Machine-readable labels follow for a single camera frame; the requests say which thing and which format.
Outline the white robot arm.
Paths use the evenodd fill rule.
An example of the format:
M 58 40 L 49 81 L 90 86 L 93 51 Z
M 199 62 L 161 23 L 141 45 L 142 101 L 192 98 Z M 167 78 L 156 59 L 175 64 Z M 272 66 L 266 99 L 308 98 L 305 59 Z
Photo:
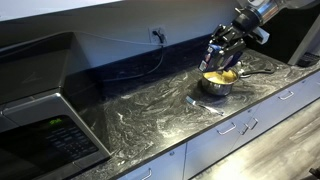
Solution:
M 210 53 L 230 52 L 234 54 L 245 47 L 243 38 L 249 36 L 265 44 L 269 34 L 261 29 L 283 9 L 309 9 L 320 0 L 237 0 L 241 8 L 239 15 L 228 25 L 218 25 L 208 44 Z

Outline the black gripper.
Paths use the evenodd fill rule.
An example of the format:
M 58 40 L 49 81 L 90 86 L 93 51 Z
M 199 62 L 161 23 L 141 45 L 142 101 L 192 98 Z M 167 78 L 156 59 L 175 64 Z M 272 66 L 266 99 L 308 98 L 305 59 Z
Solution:
M 218 46 L 225 53 L 234 54 L 245 48 L 245 33 L 233 25 L 219 24 L 211 35 L 210 44 Z

